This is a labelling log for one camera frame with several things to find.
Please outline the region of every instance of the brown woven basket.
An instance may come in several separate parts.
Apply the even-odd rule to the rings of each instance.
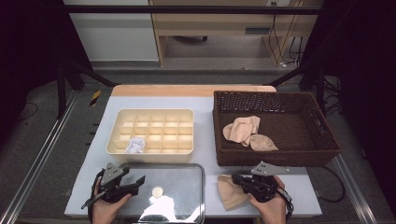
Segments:
[[[277,151],[259,152],[226,140],[222,130],[237,118],[257,116],[259,134],[270,137]],[[213,121],[219,166],[324,166],[341,152],[310,93],[215,91]]]

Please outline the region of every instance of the gray floor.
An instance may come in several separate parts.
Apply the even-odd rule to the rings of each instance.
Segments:
[[[263,48],[260,38],[209,37],[207,42],[199,39],[173,38],[169,42],[164,67],[134,64],[134,67],[120,69],[114,64],[96,67],[96,71],[108,79],[123,84],[263,84],[286,74],[293,69],[274,67],[268,52]],[[69,91],[76,96],[76,103],[70,111],[69,119],[62,132],[56,138],[48,158],[40,169],[38,179],[26,177],[35,157],[46,143],[51,128],[56,123],[57,90],[51,82],[29,93],[28,104],[21,114],[23,119],[13,130],[0,154],[0,211],[7,210],[19,186],[26,177],[35,185],[24,199],[24,207],[19,213],[20,223],[87,223],[86,220],[74,220],[64,215],[69,190],[73,188],[78,170],[94,138],[94,132],[106,108],[106,100],[111,88],[105,87],[89,77],[85,77],[83,91]],[[279,91],[297,91],[299,77],[279,86]],[[102,94],[95,106],[89,106],[95,91]],[[332,98],[327,106],[336,103]],[[327,120],[334,135],[344,150],[344,159],[348,170],[356,181],[363,199],[373,212],[377,223],[396,223],[389,211],[384,196],[377,185],[367,160],[361,156],[359,143],[349,129],[347,121],[338,113],[337,108],[330,111]],[[329,167],[337,171],[335,162]],[[335,199],[341,193],[336,178],[322,168],[308,168],[314,189],[324,197]],[[292,218],[289,223],[362,223],[357,214],[356,204],[349,192],[340,203],[327,203],[319,200],[323,215],[313,218]],[[205,223],[252,223],[250,218],[208,219]]]

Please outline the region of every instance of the wall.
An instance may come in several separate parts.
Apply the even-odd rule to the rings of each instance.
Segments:
[[[139,5],[147,0],[64,0],[66,5]],[[156,61],[149,14],[70,14],[90,61]]]

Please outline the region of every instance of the white table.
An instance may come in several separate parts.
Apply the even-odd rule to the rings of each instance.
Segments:
[[[205,169],[205,216],[206,217],[257,217],[259,213],[248,202],[226,211],[219,196],[218,175],[230,175],[234,171],[249,171],[252,167],[219,167],[216,162],[213,130],[213,90],[275,91],[263,86],[118,86],[109,97],[105,113],[93,138],[90,149],[79,171],[72,195],[65,209],[70,217],[86,217],[87,209],[81,206],[90,197],[91,185],[96,174],[108,162],[117,162],[107,154],[106,145],[117,114],[124,108],[189,108],[194,112],[194,151],[191,163]],[[302,167],[290,168],[291,172],[279,177],[293,199],[294,217],[321,215],[318,199],[309,176]],[[120,215],[139,217],[134,211],[133,199],[121,210]]]

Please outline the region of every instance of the plastic organizer tray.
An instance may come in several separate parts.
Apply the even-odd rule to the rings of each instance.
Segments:
[[[123,162],[186,162],[193,151],[190,109],[122,109],[107,142],[107,153]],[[127,153],[131,138],[145,140],[141,153]]]

